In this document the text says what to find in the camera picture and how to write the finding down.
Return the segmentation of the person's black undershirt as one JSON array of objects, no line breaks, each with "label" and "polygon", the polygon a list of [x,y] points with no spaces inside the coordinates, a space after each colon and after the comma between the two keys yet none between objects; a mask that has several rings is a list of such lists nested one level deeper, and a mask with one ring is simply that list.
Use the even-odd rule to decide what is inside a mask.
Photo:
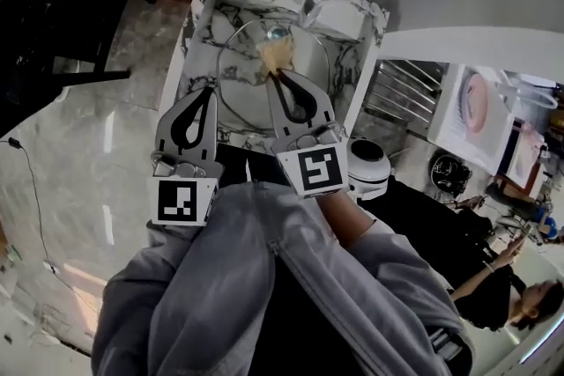
[{"label": "person's black undershirt", "polygon": [[364,376],[346,340],[280,257],[248,376]]}]

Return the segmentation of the yellow sponge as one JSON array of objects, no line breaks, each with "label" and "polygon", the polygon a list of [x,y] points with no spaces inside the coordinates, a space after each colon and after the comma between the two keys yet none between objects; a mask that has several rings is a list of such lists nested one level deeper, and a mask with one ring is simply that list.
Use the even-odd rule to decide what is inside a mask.
[{"label": "yellow sponge", "polygon": [[279,70],[290,70],[293,67],[292,36],[261,42],[256,45],[256,50],[267,74],[276,75]]}]

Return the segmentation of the person's grey zip hoodie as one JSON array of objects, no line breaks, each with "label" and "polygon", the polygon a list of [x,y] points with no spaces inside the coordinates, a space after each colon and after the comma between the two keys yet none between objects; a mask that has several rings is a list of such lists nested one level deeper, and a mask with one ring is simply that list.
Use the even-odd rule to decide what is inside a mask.
[{"label": "person's grey zip hoodie", "polygon": [[280,257],[346,340],[364,376],[452,376],[426,327],[471,346],[430,265],[396,236],[402,262],[335,278],[339,251],[316,199],[247,182],[222,188],[205,230],[170,277],[142,249],[105,288],[93,376],[248,376]]}]

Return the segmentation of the white sink table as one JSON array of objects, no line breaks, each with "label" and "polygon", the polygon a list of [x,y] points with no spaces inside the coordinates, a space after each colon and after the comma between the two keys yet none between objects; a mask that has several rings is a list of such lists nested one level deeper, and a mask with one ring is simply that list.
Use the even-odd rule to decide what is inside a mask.
[{"label": "white sink table", "polygon": [[[487,85],[484,127],[473,132],[464,122],[464,83],[479,74]],[[442,79],[442,92],[427,130],[427,141],[466,160],[491,175],[497,174],[514,124],[518,99],[508,95],[508,86],[523,87],[519,77],[504,70],[451,63]]]}]

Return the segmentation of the person's dark trousers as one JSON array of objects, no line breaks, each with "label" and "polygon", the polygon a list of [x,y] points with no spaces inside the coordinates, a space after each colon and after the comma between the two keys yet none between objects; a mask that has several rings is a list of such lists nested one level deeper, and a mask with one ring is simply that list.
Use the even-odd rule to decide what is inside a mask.
[{"label": "person's dark trousers", "polygon": [[228,144],[218,144],[216,161],[224,167],[221,188],[248,181],[289,186],[290,182],[273,156]]}]

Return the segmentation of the black table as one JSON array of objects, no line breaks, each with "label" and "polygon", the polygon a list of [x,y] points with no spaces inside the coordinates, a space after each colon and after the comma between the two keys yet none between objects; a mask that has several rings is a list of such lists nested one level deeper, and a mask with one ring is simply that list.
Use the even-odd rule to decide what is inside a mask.
[{"label": "black table", "polygon": [[0,137],[73,85],[126,79],[107,70],[128,0],[0,0]]}]

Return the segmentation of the white perforated panel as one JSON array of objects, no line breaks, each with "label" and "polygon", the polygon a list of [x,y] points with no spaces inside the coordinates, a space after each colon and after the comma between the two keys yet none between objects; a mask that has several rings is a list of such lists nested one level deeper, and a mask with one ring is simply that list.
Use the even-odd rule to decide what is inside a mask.
[{"label": "white perforated panel", "polygon": [[0,285],[0,376],[92,376],[90,358],[43,331]]}]

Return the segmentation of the black printed bag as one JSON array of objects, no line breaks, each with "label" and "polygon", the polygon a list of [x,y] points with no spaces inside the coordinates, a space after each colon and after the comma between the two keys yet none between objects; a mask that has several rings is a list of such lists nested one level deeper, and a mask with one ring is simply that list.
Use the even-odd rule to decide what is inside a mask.
[{"label": "black printed bag", "polygon": [[458,197],[466,190],[472,171],[461,159],[439,149],[429,161],[429,177],[437,189]]}]

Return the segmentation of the pink round basin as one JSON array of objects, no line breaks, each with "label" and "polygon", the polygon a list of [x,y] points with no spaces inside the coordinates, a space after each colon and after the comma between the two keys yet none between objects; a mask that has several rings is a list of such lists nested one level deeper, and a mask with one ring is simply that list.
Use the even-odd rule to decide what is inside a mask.
[{"label": "pink round basin", "polygon": [[474,134],[479,133],[486,124],[488,109],[488,86],[480,74],[464,77],[459,91],[459,105],[466,129]]}]

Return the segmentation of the person's left forearm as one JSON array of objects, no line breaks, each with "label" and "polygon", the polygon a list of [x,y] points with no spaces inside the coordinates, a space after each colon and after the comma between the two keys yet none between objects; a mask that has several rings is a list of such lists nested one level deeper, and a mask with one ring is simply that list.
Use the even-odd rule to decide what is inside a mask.
[{"label": "person's left forearm", "polygon": [[193,243],[205,230],[203,226],[156,225],[152,221],[146,228],[149,246],[142,251],[143,259],[154,276],[167,278],[178,270]]}]

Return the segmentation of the metal rack shelf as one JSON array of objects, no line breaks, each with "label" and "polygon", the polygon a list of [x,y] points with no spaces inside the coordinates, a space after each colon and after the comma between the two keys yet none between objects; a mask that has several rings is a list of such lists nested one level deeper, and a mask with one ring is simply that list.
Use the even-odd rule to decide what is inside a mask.
[{"label": "metal rack shelf", "polygon": [[363,107],[376,117],[425,138],[442,94],[447,63],[381,60]]}]

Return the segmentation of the white curved faucet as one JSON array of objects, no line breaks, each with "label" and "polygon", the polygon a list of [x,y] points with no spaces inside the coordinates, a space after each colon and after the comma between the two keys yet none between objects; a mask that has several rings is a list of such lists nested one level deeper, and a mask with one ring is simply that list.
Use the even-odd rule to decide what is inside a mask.
[{"label": "white curved faucet", "polygon": [[511,75],[500,70],[501,81],[496,85],[497,92],[507,101],[519,101],[544,109],[553,110],[558,107],[557,99],[552,94],[542,92],[542,86],[537,87],[521,79],[519,75]]}]

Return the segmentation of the glass lid with wooden handle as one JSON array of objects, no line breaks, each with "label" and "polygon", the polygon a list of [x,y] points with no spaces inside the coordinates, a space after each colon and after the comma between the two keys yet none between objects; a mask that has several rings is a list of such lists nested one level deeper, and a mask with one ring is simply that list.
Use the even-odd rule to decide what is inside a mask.
[{"label": "glass lid with wooden handle", "polygon": [[231,127],[273,134],[267,96],[266,73],[256,45],[269,41],[267,31],[285,26],[293,37],[293,67],[290,71],[309,78],[327,90],[329,57],[323,44],[308,30],[290,20],[253,19],[241,26],[219,51],[217,76],[219,94],[227,110],[225,123]]}]

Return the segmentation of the white round appliance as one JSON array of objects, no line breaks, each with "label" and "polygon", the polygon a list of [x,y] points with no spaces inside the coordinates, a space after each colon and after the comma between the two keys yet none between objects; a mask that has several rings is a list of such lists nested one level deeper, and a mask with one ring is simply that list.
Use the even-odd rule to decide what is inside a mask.
[{"label": "white round appliance", "polygon": [[392,168],[382,147],[364,137],[347,143],[349,195],[362,201],[386,193]]}]

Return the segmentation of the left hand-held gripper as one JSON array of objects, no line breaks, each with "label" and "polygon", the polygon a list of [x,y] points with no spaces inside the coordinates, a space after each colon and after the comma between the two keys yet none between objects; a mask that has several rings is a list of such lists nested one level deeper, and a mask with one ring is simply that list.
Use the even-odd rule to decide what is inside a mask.
[{"label": "left hand-held gripper", "polygon": [[147,181],[151,221],[204,227],[224,167],[213,161],[218,101],[212,87],[185,95],[160,118]]}]

